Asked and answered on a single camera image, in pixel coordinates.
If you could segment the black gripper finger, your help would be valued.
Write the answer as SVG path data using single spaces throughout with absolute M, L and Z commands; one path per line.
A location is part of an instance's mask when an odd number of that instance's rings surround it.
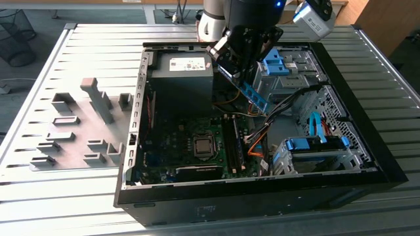
M 280 37 L 283 36 L 283 29 L 278 26 L 271 27 L 266 31 L 254 30 L 252 36 L 250 38 L 250 46 L 246 50 L 244 59 L 244 81 L 251 82 L 255 75 L 255 66 L 258 62 L 262 62 L 270 51 L 272 50 L 275 44 L 278 43 Z
M 254 30 L 224 28 L 222 38 L 207 47 L 207 53 L 230 75 L 250 75 L 252 62 Z

